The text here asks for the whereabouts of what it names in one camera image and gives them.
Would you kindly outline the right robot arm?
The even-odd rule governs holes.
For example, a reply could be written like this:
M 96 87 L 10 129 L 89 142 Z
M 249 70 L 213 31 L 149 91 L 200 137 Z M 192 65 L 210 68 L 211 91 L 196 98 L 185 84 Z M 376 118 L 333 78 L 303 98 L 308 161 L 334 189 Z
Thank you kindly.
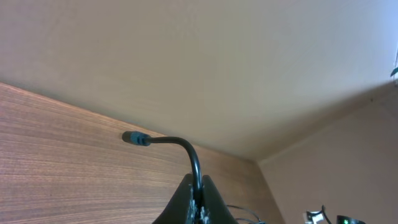
M 338 215 L 336 217 L 337 224 L 366 224 L 364 221 L 357 220 L 351 217 Z

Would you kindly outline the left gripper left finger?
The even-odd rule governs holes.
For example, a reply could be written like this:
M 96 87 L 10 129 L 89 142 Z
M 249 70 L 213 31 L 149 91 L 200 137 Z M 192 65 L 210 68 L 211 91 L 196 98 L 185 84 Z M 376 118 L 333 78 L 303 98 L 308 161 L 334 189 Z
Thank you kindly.
M 163 212 L 153 224 L 192 224 L 195 220 L 193 177 L 186 174 Z

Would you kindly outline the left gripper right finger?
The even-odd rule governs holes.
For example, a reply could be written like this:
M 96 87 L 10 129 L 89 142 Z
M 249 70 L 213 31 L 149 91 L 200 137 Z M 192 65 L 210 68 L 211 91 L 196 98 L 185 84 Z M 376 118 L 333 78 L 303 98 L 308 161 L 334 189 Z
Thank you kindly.
M 204 224 L 238 224 L 209 175 L 202 177 L 200 220 Z

